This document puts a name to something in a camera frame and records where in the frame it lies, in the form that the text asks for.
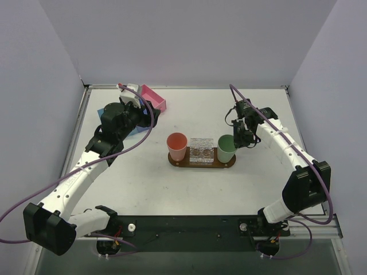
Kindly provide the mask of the clear textured plastic box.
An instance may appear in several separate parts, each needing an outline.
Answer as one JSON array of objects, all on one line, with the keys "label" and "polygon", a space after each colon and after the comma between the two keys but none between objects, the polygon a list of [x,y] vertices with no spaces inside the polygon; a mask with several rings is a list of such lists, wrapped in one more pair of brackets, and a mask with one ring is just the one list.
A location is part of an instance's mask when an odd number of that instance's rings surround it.
[{"label": "clear textured plastic box", "polygon": [[214,142],[208,138],[190,139],[190,162],[211,163],[214,160]]}]

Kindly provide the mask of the pink plastic cup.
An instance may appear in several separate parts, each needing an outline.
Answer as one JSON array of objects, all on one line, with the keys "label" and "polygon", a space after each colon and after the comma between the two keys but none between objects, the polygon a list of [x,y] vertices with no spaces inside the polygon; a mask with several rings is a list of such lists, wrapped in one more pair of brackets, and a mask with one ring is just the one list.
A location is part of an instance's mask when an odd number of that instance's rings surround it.
[{"label": "pink plastic cup", "polygon": [[182,161],[185,157],[188,145],[187,137],[180,132],[175,132],[167,137],[166,143],[171,158],[176,162]]}]

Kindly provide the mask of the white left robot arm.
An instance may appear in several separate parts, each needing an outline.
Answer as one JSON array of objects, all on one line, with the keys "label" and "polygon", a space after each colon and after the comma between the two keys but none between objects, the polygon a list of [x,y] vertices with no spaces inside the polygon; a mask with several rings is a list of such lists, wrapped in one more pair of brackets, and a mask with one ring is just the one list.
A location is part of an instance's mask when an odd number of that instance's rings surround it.
[{"label": "white left robot arm", "polygon": [[105,206],[78,215],[72,215],[72,211],[95,179],[111,166],[116,154],[123,151],[123,141],[130,132],[136,127],[155,127],[160,113],[152,104],[142,107],[135,107],[133,103],[106,105],[101,124],[70,176],[38,204],[25,207],[27,239],[60,256],[79,237],[95,231],[113,235],[118,228],[115,211]]}]

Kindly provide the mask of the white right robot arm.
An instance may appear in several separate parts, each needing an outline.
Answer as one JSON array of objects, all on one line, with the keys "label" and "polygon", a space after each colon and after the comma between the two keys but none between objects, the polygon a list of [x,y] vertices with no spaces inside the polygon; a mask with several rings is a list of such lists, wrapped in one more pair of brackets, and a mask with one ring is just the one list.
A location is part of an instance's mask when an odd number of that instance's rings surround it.
[{"label": "white right robot arm", "polygon": [[327,201],[330,191],[331,167],[310,156],[283,127],[269,107],[253,109],[250,101],[240,100],[232,120],[236,148],[252,148],[263,142],[290,173],[281,198],[260,210],[267,223],[278,223],[301,211]]}]

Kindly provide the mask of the oval wooden tray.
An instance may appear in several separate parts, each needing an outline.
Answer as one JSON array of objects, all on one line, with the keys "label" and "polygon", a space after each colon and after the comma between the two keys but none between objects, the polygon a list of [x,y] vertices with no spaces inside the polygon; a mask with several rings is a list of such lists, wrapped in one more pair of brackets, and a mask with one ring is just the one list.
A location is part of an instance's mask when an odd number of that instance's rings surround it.
[{"label": "oval wooden tray", "polygon": [[179,168],[231,168],[236,163],[236,155],[233,155],[229,162],[221,163],[217,158],[217,147],[213,148],[214,151],[214,160],[211,163],[204,162],[190,162],[190,147],[186,148],[185,157],[180,161],[175,161],[170,153],[168,153],[167,158],[169,163],[174,167]]}]

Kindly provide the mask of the blue compartment organizer box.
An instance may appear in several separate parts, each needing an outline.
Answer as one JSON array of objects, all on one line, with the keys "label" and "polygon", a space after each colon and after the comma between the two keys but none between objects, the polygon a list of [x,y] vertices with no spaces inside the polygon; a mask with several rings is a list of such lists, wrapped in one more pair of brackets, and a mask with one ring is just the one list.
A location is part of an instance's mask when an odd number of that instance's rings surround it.
[{"label": "blue compartment organizer box", "polygon": [[116,135],[119,138],[125,138],[148,129],[148,127],[143,128],[132,124],[132,121],[128,118],[130,106],[133,106],[133,104],[124,104],[120,101],[109,103],[104,108],[99,109],[97,114],[101,122],[100,131]]}]

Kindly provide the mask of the pink drawer box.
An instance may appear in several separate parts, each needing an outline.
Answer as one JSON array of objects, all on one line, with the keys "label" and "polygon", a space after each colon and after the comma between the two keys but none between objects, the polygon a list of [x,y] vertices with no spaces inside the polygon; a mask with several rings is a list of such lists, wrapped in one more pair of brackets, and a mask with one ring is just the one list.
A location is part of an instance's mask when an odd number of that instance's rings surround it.
[{"label": "pink drawer box", "polygon": [[167,108],[166,100],[161,97],[157,92],[149,88],[147,85],[143,84],[142,86],[142,97],[150,101],[155,109],[159,109],[161,112],[164,112]]}]

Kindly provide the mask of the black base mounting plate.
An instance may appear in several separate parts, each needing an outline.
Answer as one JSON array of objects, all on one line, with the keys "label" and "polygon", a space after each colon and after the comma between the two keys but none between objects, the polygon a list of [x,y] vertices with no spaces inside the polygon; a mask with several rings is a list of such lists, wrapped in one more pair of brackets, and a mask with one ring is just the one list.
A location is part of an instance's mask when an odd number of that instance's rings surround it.
[{"label": "black base mounting plate", "polygon": [[269,224],[258,215],[118,215],[100,234],[99,254],[128,252],[252,252],[259,242],[276,252],[287,222]]}]

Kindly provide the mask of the aluminium frame rail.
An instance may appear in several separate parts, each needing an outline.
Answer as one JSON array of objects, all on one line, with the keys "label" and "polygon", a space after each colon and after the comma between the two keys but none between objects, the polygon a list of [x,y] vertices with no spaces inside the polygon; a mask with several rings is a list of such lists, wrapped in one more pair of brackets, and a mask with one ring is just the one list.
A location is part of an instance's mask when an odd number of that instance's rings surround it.
[{"label": "aluminium frame rail", "polygon": [[304,223],[310,229],[313,239],[343,238],[338,217],[335,214],[333,215],[332,221],[327,225],[319,225],[300,216],[293,217],[292,219],[294,221],[288,222],[290,235],[288,237],[282,237],[282,239],[309,239],[309,231],[300,222]]}]

